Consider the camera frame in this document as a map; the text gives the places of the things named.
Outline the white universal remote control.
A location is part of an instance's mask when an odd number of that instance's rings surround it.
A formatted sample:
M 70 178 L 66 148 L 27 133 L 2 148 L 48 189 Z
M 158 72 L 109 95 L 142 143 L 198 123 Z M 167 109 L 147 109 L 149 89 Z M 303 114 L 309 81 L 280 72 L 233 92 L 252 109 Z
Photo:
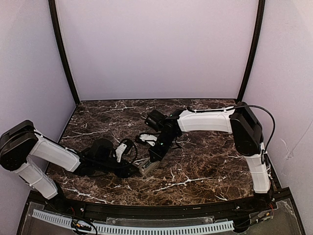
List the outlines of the white universal remote control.
M 142 175 L 146 175 L 150 171 L 152 171 L 159 163 L 160 161 L 151 162 L 151 160 L 148 158 L 138 166 L 139 173 Z

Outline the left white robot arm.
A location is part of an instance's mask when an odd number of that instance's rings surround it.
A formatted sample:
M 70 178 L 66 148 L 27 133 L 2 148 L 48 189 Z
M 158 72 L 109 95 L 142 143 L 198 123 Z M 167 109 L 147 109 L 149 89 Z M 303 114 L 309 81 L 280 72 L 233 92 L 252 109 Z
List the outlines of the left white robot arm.
M 48 200 L 62 194 L 62 190 L 31 160 L 32 156 L 78 176 L 91 176 L 101 171 L 129 178 L 139 172 L 133 162 L 123 159 L 131 151 L 137 151 L 137 147 L 130 139 L 123 139 L 118 147 L 114 147 L 108 139 L 97 139 L 91 147 L 79 152 L 50 140 L 29 120 L 19 123 L 0 137 L 0 165 L 19 175 Z

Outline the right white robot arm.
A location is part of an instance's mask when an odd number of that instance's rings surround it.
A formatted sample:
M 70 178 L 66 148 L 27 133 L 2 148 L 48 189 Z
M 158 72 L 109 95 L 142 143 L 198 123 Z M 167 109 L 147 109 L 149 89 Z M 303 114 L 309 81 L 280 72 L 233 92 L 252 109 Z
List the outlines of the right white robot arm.
M 253 190 L 266 194 L 270 180 L 265 163 L 268 144 L 264 143 L 262 125 L 252 111 L 253 106 L 244 102 L 221 109 L 176 110 L 169 116 L 157 110 L 151 111 L 145 123 L 159 131 L 153 146 L 149 148 L 151 162 L 161 161 L 173 141 L 184 132 L 219 131 L 232 134 L 236 150 L 244 156 L 252 176 Z

